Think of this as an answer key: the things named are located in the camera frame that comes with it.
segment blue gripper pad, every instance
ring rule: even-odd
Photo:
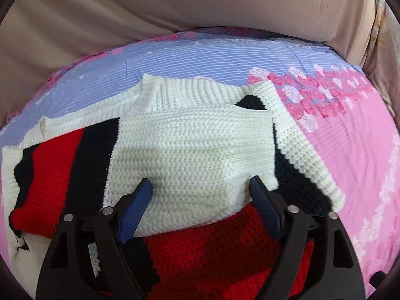
[[[282,222],[271,200],[267,196],[270,193],[264,184],[260,184],[256,177],[250,179],[250,196],[255,208],[268,232],[268,235],[277,241],[281,241]]]
[[[137,191],[136,197],[132,200],[119,220],[119,234],[117,240],[121,245],[133,238],[152,195],[153,186],[151,181],[146,179],[141,188]]]

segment metal screw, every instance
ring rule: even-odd
[[[287,210],[293,214],[299,213],[299,208],[296,205],[289,205]]]
[[[327,216],[329,216],[332,220],[336,220],[339,218],[338,214],[336,212],[329,212],[327,214]]]
[[[73,218],[74,218],[74,216],[72,214],[64,215],[64,221],[65,222],[70,222]]]
[[[101,212],[105,216],[109,216],[110,214],[112,214],[114,212],[114,209],[111,206],[107,206],[107,207],[103,208],[103,210]]]

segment red knit section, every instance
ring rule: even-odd
[[[33,181],[25,203],[11,216],[13,227],[52,238],[64,208],[80,129],[41,143],[33,151]]]
[[[254,206],[206,226],[145,238],[160,282],[149,300],[253,300],[280,246]],[[313,244],[303,255],[291,295],[303,289]]]

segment bed sheet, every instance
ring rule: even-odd
[[[0,146],[17,145],[41,117],[60,117],[117,95],[145,73],[236,86],[271,80],[346,195],[339,214],[371,292],[370,276],[389,271],[400,247],[400,138],[361,69],[323,44],[228,27],[107,50],[55,73],[0,132]],[[4,242],[0,252],[7,261]]]

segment blue striped fabric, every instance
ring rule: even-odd
[[[59,117],[134,86],[145,74],[192,78],[204,76],[231,85],[248,82],[249,70],[259,67],[285,75],[296,67],[314,76],[314,64],[349,67],[321,43],[277,37],[252,29],[213,28],[159,37],[109,50],[60,70],[61,79],[0,133],[0,146],[18,144],[42,116]]]

